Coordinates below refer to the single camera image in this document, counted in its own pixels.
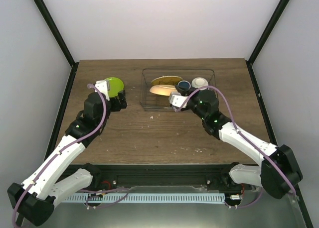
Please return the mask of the dark blue enamel mug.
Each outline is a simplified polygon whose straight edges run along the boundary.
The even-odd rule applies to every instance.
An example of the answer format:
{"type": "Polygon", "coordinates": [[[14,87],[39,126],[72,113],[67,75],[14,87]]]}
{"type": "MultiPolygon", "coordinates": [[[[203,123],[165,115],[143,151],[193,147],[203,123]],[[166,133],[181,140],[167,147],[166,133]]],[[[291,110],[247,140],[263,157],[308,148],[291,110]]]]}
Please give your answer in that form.
{"type": "Polygon", "coordinates": [[[189,81],[186,81],[186,80],[179,81],[177,85],[179,85],[179,86],[190,86],[190,88],[191,88],[191,83],[189,81]]]}

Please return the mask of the small lime green plate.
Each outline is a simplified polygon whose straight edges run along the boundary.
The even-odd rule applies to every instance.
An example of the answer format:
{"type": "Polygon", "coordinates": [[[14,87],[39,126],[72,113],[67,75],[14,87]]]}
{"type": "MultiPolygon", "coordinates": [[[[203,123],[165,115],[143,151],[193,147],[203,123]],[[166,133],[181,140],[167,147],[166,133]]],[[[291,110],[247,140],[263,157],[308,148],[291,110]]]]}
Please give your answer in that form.
{"type": "Polygon", "coordinates": [[[116,97],[118,92],[124,89],[124,83],[118,77],[108,77],[105,81],[107,81],[108,95],[110,98],[116,97]]]}

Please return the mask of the teal and white bowl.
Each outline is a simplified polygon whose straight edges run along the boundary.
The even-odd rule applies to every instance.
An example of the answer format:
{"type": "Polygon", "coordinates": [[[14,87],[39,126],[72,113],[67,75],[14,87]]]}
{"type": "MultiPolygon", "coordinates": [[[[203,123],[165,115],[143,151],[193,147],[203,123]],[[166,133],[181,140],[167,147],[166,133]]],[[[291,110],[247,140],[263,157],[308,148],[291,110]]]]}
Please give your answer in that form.
{"type": "Polygon", "coordinates": [[[191,81],[191,86],[193,88],[201,88],[203,86],[208,86],[208,81],[203,77],[196,77],[191,81]]]}

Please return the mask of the yellow woven bamboo plate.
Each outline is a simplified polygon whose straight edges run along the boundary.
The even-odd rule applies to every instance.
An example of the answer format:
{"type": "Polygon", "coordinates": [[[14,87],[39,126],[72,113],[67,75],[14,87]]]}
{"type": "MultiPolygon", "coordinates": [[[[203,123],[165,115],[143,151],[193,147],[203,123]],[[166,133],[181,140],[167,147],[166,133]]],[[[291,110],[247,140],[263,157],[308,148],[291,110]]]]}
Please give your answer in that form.
{"type": "Polygon", "coordinates": [[[183,78],[180,76],[161,76],[151,81],[152,86],[156,85],[177,85],[183,78]]]}

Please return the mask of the plain cream orange plate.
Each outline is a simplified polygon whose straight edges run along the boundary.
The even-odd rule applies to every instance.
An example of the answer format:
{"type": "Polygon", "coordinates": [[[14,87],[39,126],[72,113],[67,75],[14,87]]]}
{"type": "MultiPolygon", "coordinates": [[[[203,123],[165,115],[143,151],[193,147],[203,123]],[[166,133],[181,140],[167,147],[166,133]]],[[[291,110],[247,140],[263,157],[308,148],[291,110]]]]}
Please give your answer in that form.
{"type": "Polygon", "coordinates": [[[154,85],[150,88],[150,93],[160,96],[170,96],[172,92],[177,92],[173,85],[154,85]]]}

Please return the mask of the black wire dish rack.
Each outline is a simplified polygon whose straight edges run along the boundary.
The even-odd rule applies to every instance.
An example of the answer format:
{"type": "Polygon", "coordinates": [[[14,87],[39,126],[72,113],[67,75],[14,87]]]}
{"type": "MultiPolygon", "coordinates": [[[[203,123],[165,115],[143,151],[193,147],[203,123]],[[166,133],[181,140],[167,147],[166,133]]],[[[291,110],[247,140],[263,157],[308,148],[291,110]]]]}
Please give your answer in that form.
{"type": "Polygon", "coordinates": [[[152,81],[162,76],[179,76],[183,80],[192,82],[196,77],[202,77],[209,85],[215,86],[215,73],[213,69],[191,68],[191,67],[157,67],[142,70],[142,82],[140,93],[140,104],[146,111],[170,112],[167,96],[155,95],[150,92],[152,81]]]}

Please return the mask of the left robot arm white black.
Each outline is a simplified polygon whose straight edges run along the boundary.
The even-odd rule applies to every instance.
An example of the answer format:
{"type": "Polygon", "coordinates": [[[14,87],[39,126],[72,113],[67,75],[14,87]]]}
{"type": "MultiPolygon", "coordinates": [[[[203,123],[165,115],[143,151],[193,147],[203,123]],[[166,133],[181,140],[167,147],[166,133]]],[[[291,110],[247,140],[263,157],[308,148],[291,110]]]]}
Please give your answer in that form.
{"type": "Polygon", "coordinates": [[[17,215],[40,226],[67,197],[80,190],[94,192],[100,189],[101,171],[90,163],[61,181],[59,178],[70,163],[102,133],[110,113],[119,112],[126,107],[125,90],[113,97],[100,89],[89,94],[84,102],[84,109],[78,113],[58,146],[40,167],[22,183],[12,183],[9,186],[7,194],[13,208],[13,227],[18,227],[17,215]]]}

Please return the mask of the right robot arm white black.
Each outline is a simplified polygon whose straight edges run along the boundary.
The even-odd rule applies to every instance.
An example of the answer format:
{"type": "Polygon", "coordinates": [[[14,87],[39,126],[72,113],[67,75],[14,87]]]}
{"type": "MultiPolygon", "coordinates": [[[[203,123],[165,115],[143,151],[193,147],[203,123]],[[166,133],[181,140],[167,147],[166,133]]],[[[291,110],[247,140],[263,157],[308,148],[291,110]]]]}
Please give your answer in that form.
{"type": "Polygon", "coordinates": [[[234,165],[221,177],[223,187],[232,190],[241,183],[259,186],[276,199],[287,193],[296,194],[303,175],[292,149],[263,141],[239,127],[233,114],[225,116],[219,110],[217,94],[222,92],[214,86],[178,89],[170,94],[169,103],[176,112],[191,110],[209,135],[232,145],[256,163],[234,165]]]}

